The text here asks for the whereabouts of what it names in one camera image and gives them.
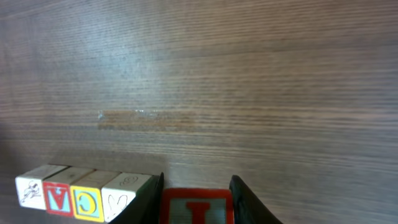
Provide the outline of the red letter I block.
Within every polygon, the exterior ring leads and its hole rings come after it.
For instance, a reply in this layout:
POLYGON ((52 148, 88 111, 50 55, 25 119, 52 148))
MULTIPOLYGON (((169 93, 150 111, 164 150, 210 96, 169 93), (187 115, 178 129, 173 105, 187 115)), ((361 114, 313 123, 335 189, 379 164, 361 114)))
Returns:
POLYGON ((165 189, 160 204, 160 224, 234 224, 228 189, 165 189))

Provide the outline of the yellow block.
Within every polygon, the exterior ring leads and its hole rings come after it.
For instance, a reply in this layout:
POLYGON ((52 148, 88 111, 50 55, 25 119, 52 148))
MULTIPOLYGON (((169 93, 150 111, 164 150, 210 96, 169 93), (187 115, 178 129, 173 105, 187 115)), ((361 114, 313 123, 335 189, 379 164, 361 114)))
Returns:
POLYGON ((101 189, 119 172, 94 170, 70 186, 73 215, 78 220, 104 222, 101 189))

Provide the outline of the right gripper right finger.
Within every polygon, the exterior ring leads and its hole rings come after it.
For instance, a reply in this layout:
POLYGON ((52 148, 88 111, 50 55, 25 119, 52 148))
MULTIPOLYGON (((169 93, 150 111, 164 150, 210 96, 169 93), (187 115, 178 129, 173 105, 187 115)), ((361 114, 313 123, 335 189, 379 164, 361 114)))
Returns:
POLYGON ((229 183, 235 224, 282 224, 238 175, 229 183))

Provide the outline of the natural picture block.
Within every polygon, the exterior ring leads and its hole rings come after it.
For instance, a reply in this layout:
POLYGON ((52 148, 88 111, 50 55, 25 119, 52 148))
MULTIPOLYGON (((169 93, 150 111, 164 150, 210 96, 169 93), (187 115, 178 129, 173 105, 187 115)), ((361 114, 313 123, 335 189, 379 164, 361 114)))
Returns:
POLYGON ((25 208, 46 210, 43 181, 67 168, 68 166, 46 164, 18 175, 15 183, 19 205, 25 208))

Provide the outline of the red letter V block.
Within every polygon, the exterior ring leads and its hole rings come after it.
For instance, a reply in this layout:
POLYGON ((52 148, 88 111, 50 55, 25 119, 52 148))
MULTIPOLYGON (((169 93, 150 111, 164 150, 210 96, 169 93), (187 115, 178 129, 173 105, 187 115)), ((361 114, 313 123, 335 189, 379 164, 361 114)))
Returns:
POLYGON ((42 183, 46 212, 63 217, 74 217, 70 187, 94 171, 88 168, 67 167, 46 178, 42 183))

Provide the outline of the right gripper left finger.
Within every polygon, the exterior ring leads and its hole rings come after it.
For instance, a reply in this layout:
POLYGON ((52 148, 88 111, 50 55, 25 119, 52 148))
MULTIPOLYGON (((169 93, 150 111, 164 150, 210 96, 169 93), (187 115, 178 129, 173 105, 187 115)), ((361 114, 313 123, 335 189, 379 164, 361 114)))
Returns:
POLYGON ((153 175, 138 195, 109 224, 159 224, 164 173, 153 175))

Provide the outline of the natural block with green side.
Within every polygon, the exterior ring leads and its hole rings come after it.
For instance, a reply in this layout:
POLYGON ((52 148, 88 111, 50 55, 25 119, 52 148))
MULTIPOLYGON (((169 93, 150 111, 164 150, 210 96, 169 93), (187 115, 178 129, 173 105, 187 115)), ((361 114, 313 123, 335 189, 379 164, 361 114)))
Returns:
POLYGON ((120 173, 101 189, 104 221, 109 223, 136 197, 151 175, 120 173))

